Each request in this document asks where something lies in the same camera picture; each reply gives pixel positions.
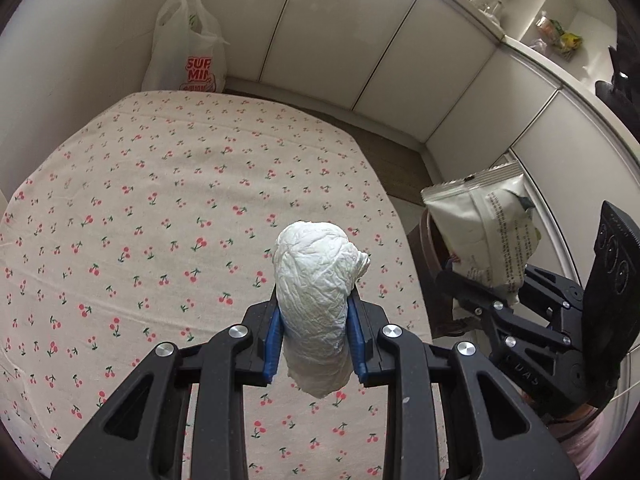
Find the white kitchen base cabinets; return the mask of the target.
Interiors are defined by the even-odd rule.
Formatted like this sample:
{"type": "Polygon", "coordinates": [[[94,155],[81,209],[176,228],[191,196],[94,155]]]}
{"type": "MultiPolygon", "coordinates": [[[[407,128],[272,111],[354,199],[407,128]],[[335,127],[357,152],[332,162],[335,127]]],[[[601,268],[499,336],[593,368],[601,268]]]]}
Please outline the white kitchen base cabinets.
{"type": "Polygon", "coordinates": [[[514,160],[576,281],[600,209],[639,212],[639,145],[583,84],[504,36],[468,0],[203,0],[227,40],[230,90],[412,145],[435,181],[514,160]]]}

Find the white snack bag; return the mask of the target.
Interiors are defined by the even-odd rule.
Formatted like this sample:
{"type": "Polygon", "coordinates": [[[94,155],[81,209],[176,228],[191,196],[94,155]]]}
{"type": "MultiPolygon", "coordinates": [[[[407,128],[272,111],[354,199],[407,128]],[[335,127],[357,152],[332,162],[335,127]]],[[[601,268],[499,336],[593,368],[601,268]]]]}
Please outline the white snack bag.
{"type": "Polygon", "coordinates": [[[421,196],[450,251],[452,270],[515,304],[541,240],[522,168],[508,162],[424,188],[421,196]]]}

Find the green floor mat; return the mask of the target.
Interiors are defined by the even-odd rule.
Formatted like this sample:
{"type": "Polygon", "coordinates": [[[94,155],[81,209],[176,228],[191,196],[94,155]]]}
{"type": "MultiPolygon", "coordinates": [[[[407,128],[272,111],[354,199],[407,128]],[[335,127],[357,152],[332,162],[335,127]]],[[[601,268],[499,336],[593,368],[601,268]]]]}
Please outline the green floor mat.
{"type": "Polygon", "coordinates": [[[422,156],[417,151],[349,122],[343,122],[330,114],[298,105],[293,107],[349,133],[367,157],[389,196],[423,205],[421,191],[431,185],[432,181],[422,156]]]}

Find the brown round trash bin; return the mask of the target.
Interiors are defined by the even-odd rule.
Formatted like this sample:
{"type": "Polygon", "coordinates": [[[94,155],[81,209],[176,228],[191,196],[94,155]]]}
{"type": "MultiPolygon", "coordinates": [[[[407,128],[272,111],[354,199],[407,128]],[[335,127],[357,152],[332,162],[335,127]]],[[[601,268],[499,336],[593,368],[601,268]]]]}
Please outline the brown round trash bin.
{"type": "Polygon", "coordinates": [[[436,276],[444,270],[449,252],[427,209],[410,232],[410,248],[428,322],[434,339],[462,336],[473,328],[467,313],[454,318],[454,302],[436,286],[436,276]]]}

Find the white paper ball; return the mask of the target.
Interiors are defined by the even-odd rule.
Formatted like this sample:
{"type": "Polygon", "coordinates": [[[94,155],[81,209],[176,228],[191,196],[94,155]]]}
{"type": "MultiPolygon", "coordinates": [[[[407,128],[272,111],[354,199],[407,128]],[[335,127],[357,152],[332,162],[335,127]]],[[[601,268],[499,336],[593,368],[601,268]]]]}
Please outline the white paper ball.
{"type": "Polygon", "coordinates": [[[330,222],[296,221],[274,244],[288,376],[316,399],[345,387],[352,376],[347,299],[369,266],[370,256],[330,222]]]}

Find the cherry pattern tablecloth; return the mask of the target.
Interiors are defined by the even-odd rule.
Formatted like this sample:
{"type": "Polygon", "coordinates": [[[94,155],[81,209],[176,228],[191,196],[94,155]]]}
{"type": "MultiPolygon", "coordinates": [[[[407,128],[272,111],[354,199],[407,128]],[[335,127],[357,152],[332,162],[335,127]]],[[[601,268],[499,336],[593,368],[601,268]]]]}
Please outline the cherry pattern tablecloth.
{"type": "Polygon", "coordinates": [[[298,221],[371,259],[358,289],[431,336],[405,230],[364,145],[281,104],[136,93],[62,143],[1,219],[1,421],[32,471],[157,344],[208,341],[272,291],[298,221]]]}

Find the white plastic shopping bag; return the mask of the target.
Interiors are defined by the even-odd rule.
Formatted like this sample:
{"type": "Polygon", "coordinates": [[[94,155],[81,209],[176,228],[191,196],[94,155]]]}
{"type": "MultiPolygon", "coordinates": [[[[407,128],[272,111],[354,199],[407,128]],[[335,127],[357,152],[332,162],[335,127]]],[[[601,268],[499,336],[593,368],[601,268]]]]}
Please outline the white plastic shopping bag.
{"type": "Polygon", "coordinates": [[[157,13],[141,89],[223,92],[225,45],[218,21],[202,0],[166,0],[157,13]]]}

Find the green yellow packages on counter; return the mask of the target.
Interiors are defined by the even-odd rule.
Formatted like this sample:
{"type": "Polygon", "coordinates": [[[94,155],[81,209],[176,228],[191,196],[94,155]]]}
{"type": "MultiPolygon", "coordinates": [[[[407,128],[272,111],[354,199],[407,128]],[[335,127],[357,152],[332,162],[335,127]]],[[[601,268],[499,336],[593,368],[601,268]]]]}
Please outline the green yellow packages on counter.
{"type": "Polygon", "coordinates": [[[535,23],[538,38],[532,43],[532,49],[548,56],[551,52],[570,61],[582,47],[582,36],[565,30],[559,21],[549,18],[544,11],[535,23]]]}

